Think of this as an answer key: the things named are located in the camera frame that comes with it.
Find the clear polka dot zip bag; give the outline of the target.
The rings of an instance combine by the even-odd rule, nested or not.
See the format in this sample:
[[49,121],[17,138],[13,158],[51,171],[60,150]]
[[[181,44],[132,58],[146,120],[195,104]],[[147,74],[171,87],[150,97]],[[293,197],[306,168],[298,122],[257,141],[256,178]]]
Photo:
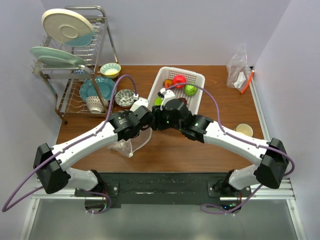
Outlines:
[[151,139],[152,129],[148,128],[147,130],[140,131],[139,135],[135,138],[128,140],[120,140],[111,145],[108,145],[107,148],[112,151],[116,151],[121,155],[131,158],[134,153],[145,146]]

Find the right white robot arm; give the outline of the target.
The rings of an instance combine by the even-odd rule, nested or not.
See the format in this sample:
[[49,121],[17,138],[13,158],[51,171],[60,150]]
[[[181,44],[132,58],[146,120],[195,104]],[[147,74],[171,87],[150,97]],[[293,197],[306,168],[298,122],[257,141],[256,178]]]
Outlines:
[[186,138],[212,144],[231,151],[252,164],[242,169],[230,170],[220,191],[233,197],[240,190],[255,184],[278,189],[289,165],[289,157],[282,141],[251,138],[219,125],[203,115],[192,114],[179,99],[169,100],[164,106],[152,107],[152,129],[176,129]]

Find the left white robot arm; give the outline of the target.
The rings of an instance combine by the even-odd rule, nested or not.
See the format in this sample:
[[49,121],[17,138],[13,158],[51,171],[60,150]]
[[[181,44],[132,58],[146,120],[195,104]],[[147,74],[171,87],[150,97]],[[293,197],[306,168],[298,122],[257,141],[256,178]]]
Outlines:
[[72,166],[94,151],[121,140],[137,137],[154,120],[145,106],[136,110],[113,113],[109,120],[101,122],[90,131],[67,142],[49,147],[44,143],[36,150],[33,168],[47,194],[65,187],[85,190],[99,196],[105,182],[96,170],[79,170]]

